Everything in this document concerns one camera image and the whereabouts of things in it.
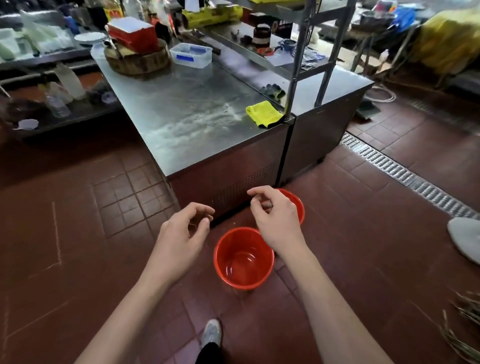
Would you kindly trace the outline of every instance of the hand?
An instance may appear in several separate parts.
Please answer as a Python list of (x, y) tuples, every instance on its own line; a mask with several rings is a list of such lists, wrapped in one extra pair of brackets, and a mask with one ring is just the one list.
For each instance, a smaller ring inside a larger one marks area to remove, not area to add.
[[(282, 258), (289, 252), (305, 245), (300, 229), (297, 207), (279, 190), (270, 186), (251, 188), (250, 202), (253, 217), (265, 242)], [(271, 208), (270, 213), (264, 208)]]
[[(154, 286), (179, 280), (198, 257), (214, 213), (210, 206), (191, 202), (165, 221), (140, 280)], [(199, 217), (198, 228), (191, 234), (191, 222), (198, 222)]]

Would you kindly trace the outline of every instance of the metal pole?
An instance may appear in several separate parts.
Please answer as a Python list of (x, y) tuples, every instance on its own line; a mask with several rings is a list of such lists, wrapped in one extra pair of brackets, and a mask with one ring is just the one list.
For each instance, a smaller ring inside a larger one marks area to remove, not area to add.
[(328, 83), (330, 82), (330, 77), (332, 76), (333, 68), (336, 64), (336, 59), (338, 58), (338, 54), (340, 52), (340, 49), (342, 48), (343, 37), (347, 32), (348, 24), (350, 23), (350, 19), (353, 16), (354, 11), (355, 6), (350, 7), (350, 11), (345, 11), (343, 13), (342, 19), (340, 21), (340, 26), (338, 27), (338, 32), (335, 37), (335, 42), (333, 43), (332, 53), (330, 54), (330, 58), (328, 59), (328, 62), (331, 63), (331, 65), (324, 73), (322, 84), (320, 85), (320, 89), (318, 90), (317, 100), (315, 101), (315, 107), (322, 104), (325, 96), (325, 91), (327, 90)]
[(290, 85), (287, 92), (287, 104), (285, 105), (285, 117), (288, 120), (292, 111), (293, 98), (295, 96), (295, 89), (297, 88), (297, 81), (301, 68), (301, 61), (303, 59), (303, 52), (307, 45), (307, 36), (310, 29), (310, 20), (315, 10), (316, 1), (307, 0), (305, 9), (303, 9), (302, 23), (299, 24), (299, 39), (297, 41), (297, 49), (295, 50), (295, 58), (293, 60), (293, 71)]

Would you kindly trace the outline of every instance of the white cord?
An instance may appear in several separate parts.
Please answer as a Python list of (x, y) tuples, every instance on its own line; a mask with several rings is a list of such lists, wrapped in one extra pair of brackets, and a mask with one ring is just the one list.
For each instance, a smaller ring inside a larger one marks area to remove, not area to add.
[(383, 85), (380, 85), (380, 86), (374, 85), (374, 86), (372, 87), (372, 89), (383, 90), (383, 91), (385, 91), (386, 93), (388, 93), (388, 94), (390, 95), (390, 98), (386, 98), (386, 99), (381, 100), (381, 99), (377, 99), (377, 98), (371, 98), (371, 97), (365, 95), (365, 96), (364, 96), (365, 99), (367, 99), (367, 100), (369, 100), (369, 101), (371, 101), (371, 102), (383, 102), (383, 103), (386, 103), (386, 102), (393, 102), (393, 101), (395, 101), (395, 99), (396, 99), (396, 94), (395, 94), (395, 92), (389, 90), (388, 88), (386, 88), (386, 87), (383, 86)]

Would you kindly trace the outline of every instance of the plate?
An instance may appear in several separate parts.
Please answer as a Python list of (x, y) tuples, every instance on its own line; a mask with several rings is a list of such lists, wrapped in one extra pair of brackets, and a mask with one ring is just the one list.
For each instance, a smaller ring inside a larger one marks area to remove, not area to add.
[(81, 44), (94, 44), (102, 42), (107, 39), (107, 35), (100, 32), (88, 32), (81, 33), (73, 37), (78, 43)]

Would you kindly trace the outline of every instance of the water bottle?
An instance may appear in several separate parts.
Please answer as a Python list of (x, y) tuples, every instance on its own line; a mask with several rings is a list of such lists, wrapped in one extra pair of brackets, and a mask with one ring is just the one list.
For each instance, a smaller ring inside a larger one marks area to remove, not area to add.
[(64, 118), (70, 115), (69, 108), (56, 95), (46, 95), (45, 104), (56, 118)]

